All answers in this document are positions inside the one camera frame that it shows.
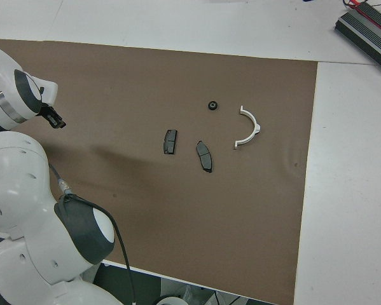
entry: brown board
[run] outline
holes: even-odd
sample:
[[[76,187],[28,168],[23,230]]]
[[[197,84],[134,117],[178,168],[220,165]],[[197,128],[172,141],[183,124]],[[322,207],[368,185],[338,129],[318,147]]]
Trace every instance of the brown board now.
[[[17,131],[114,215],[131,265],[293,303],[316,62],[60,42],[0,48],[59,84],[55,109],[67,126],[34,118]],[[261,132],[235,150],[253,130],[241,105]],[[168,129],[178,130],[175,155],[163,153]],[[123,262],[119,247],[108,259]]]

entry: white robotic arm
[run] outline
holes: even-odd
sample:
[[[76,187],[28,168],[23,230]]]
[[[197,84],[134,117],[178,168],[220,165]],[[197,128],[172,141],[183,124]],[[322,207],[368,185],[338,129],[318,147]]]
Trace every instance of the white robotic arm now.
[[[40,144],[3,131],[53,105],[57,85],[1,50],[0,78],[0,232],[9,234],[0,242],[0,305],[121,304],[79,277],[114,247],[108,216],[77,196],[57,202]]]

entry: black round object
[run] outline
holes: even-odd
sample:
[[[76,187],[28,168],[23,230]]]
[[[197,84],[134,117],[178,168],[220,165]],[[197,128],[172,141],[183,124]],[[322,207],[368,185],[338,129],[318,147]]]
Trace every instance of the black round object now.
[[[215,102],[213,100],[211,102],[209,102],[209,109],[210,110],[216,110],[217,107],[218,107],[218,103],[217,102]]]

